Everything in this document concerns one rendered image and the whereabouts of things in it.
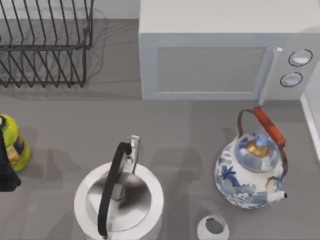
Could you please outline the pale microwave oven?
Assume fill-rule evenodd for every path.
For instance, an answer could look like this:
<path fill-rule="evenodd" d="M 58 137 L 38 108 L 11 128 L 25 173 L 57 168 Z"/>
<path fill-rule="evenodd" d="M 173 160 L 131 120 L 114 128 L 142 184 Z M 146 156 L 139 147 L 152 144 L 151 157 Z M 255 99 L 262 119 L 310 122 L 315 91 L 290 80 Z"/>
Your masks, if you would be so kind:
<path fill-rule="evenodd" d="M 144 100 L 258 102 L 277 46 L 265 101 L 298 100 L 320 69 L 320 0 L 141 0 L 138 46 Z M 304 49 L 312 60 L 291 66 Z M 283 87 L 294 72 L 301 83 Z"/>

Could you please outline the blue and white porcelain teapot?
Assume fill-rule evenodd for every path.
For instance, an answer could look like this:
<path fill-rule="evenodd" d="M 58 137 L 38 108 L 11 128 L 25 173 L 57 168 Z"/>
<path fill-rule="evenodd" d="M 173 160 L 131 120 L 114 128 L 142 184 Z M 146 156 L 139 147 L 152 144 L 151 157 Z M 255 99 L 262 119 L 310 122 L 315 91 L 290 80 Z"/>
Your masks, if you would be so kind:
<path fill-rule="evenodd" d="M 244 113 L 254 115 L 266 132 L 244 133 Z M 218 191 L 232 205 L 248 210 L 288 198 L 281 189 L 289 168 L 286 142 L 261 107 L 240 111 L 237 135 L 223 148 L 213 170 Z"/>

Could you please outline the white cup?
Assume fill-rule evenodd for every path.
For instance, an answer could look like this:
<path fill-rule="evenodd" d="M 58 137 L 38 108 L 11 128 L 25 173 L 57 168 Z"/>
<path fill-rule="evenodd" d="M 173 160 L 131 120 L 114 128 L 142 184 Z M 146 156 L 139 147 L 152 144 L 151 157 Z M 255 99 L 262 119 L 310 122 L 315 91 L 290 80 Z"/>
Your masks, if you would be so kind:
<path fill-rule="evenodd" d="M 230 229 L 221 215 L 210 214 L 199 221 L 196 234 L 199 240 L 229 240 Z"/>

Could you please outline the small microwave knob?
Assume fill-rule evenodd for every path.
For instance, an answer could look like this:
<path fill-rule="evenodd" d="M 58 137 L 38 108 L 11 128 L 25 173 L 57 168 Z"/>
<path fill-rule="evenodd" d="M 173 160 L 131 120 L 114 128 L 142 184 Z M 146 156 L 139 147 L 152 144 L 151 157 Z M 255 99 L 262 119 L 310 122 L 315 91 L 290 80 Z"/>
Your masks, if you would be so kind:
<path fill-rule="evenodd" d="M 291 88 L 299 85 L 303 80 L 303 75 L 299 72 L 293 72 L 283 75 L 280 79 L 280 84 L 285 88 Z"/>

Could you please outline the yellow-green bottle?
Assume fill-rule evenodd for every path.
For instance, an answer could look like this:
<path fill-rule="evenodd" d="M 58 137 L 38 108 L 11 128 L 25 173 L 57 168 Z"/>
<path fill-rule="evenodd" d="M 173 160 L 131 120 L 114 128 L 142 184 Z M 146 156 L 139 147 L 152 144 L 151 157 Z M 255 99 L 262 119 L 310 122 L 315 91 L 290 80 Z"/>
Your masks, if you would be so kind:
<path fill-rule="evenodd" d="M 30 148 L 23 139 L 17 123 L 11 116 L 0 114 L 0 128 L 3 133 L 8 159 L 13 170 L 18 172 L 30 161 Z"/>

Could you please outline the large microwave knob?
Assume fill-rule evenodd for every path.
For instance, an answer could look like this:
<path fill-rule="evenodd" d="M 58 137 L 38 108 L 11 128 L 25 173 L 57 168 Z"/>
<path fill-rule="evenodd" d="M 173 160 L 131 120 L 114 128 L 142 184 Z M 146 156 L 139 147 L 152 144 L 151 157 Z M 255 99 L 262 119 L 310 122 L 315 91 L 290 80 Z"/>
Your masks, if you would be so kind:
<path fill-rule="evenodd" d="M 293 67 L 302 67 L 308 64 L 313 58 L 313 53 L 308 49 L 293 52 L 289 58 L 288 63 Z"/>

